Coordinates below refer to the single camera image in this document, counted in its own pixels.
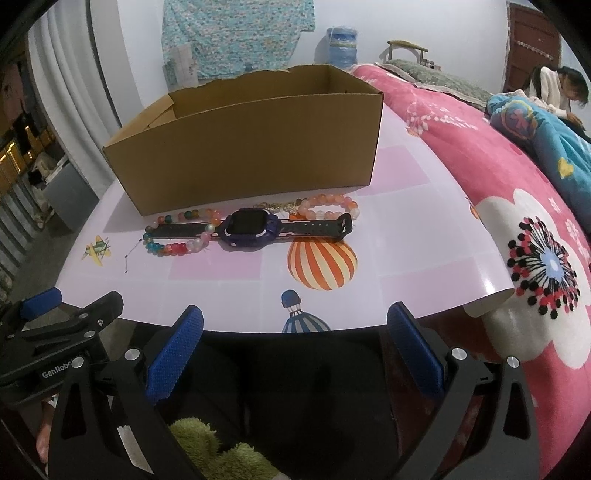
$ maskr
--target woman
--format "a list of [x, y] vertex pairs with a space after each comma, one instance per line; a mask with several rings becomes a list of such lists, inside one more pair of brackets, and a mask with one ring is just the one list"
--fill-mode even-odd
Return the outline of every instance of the woman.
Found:
[[527, 77], [523, 90], [543, 100], [551, 113], [562, 119], [575, 133], [589, 141], [583, 122], [570, 111], [570, 101], [586, 105], [589, 87], [583, 75], [569, 67], [536, 67]]

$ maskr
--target pink table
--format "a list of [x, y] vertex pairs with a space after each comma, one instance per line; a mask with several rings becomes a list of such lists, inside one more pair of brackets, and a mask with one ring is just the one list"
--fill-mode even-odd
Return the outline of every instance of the pink table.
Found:
[[[211, 207], [227, 215], [317, 193]], [[138, 243], [157, 216], [142, 218], [116, 181], [82, 229], [57, 287], [66, 303], [79, 307], [116, 290], [124, 298], [123, 317], [137, 322], [172, 325], [193, 304], [203, 310], [208, 330], [258, 333], [282, 331], [290, 316], [281, 301], [288, 290], [297, 292], [302, 311], [331, 329], [384, 324], [388, 307], [399, 300], [416, 317], [467, 304], [469, 313], [479, 315], [513, 294], [497, 247], [464, 192], [388, 107], [372, 184], [325, 193], [346, 193], [361, 210], [346, 245], [331, 247], [328, 257], [314, 243], [246, 252], [212, 242], [198, 254], [158, 258]], [[83, 258], [97, 237], [108, 244], [102, 266]]]

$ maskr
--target black hair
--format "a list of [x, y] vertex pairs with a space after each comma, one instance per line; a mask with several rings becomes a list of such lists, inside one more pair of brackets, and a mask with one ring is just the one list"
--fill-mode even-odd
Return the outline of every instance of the black hair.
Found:
[[547, 67], [554, 72], [558, 72], [559, 75], [565, 75], [570, 81], [571, 86], [577, 92], [580, 100], [581, 105], [587, 105], [589, 102], [589, 87], [587, 86], [587, 81], [585, 81], [585, 77], [583, 74], [578, 70], [572, 69], [570, 67], [560, 67], [556, 68], [552, 65], [540, 65], [539, 67], [535, 67], [530, 75], [526, 78], [522, 90], [527, 90], [530, 87], [530, 83], [534, 84], [535, 95], [536, 97], [541, 97], [541, 80], [540, 80], [540, 71], [543, 67]]

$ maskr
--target smartwatch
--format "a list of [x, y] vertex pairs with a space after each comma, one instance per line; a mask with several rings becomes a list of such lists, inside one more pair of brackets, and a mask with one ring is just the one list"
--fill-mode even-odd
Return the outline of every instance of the smartwatch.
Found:
[[[169, 223], [158, 226], [153, 238], [197, 238], [208, 223]], [[342, 240], [353, 231], [353, 220], [344, 213], [336, 220], [282, 220], [259, 208], [243, 208], [228, 216], [216, 227], [212, 238], [219, 238], [231, 247], [264, 247], [278, 238], [321, 237]]]

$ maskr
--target blue blanket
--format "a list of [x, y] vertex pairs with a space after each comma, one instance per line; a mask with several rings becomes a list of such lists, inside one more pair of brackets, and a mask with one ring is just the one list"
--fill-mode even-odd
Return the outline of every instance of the blue blanket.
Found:
[[526, 98], [494, 95], [491, 125], [528, 152], [591, 234], [591, 145]]

